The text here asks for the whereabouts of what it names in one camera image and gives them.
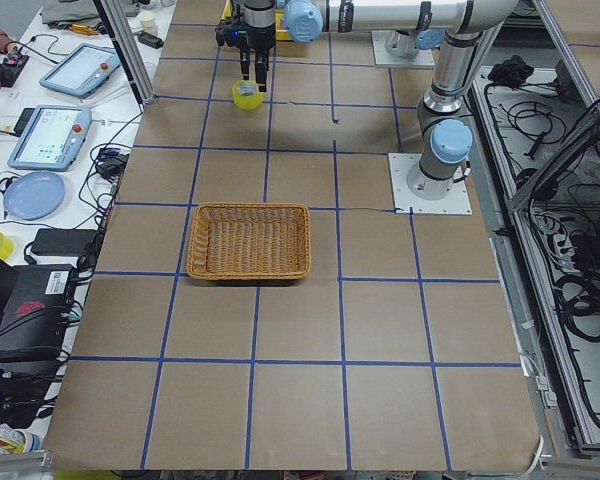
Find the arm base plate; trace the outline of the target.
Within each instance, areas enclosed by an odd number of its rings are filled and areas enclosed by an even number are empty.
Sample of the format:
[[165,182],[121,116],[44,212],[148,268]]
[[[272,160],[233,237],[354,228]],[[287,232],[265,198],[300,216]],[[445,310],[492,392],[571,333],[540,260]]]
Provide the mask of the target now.
[[420,169],[420,154],[389,153],[394,210],[398,214],[472,214],[463,171],[457,166],[446,180],[433,180]]
[[371,34],[376,66],[424,70],[434,68],[432,51],[419,49],[412,36],[395,30],[375,30]]

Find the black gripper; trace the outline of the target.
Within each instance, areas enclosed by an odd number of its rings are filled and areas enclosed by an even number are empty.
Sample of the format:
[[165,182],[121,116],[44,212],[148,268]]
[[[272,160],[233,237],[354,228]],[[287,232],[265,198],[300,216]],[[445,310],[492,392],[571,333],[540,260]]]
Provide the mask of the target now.
[[215,28],[219,46],[239,48],[242,79],[250,79],[250,51],[255,52],[255,81],[267,91],[269,53],[276,43],[276,2],[270,0],[230,1],[229,15]]

